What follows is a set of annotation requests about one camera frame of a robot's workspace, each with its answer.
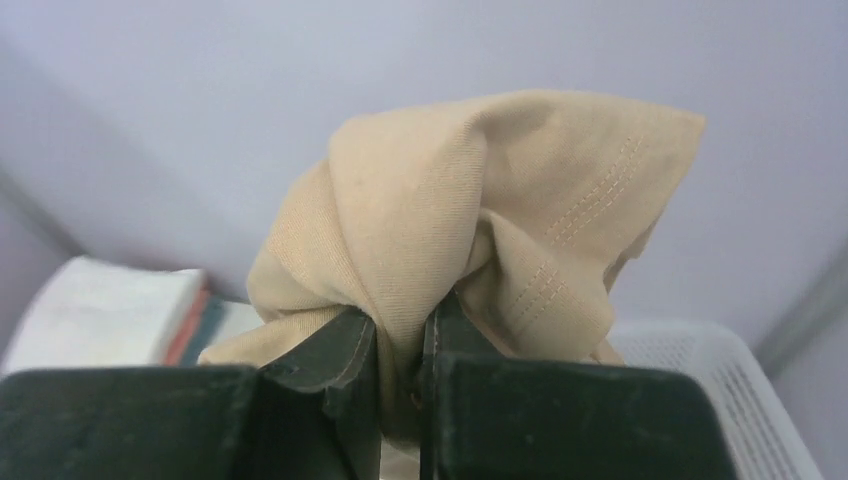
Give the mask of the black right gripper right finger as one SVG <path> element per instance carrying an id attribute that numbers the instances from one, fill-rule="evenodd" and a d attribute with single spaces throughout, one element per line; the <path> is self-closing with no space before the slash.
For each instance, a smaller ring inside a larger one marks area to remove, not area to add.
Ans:
<path id="1" fill-rule="evenodd" d="M 733 479 L 715 409 L 668 370 L 501 354 L 450 294 L 425 327 L 424 479 Z"/>

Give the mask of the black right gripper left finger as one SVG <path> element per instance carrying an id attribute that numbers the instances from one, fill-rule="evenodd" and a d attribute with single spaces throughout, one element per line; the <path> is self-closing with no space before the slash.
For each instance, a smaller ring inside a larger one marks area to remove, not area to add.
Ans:
<path id="1" fill-rule="evenodd" d="M 1 384 L 5 479 L 375 479 L 376 329 L 347 310 L 264 367 L 32 370 Z"/>

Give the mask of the beige t shirt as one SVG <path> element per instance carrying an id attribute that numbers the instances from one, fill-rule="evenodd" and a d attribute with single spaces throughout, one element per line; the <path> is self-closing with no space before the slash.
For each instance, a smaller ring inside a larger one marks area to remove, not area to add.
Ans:
<path id="1" fill-rule="evenodd" d="M 690 169 L 705 119 L 525 90 L 365 114 L 289 189 L 247 278 L 262 319 L 207 365 L 264 366 L 348 307 L 376 325 L 384 479 L 415 479 L 427 317 L 451 292 L 502 352 L 617 364 L 611 289 Z"/>

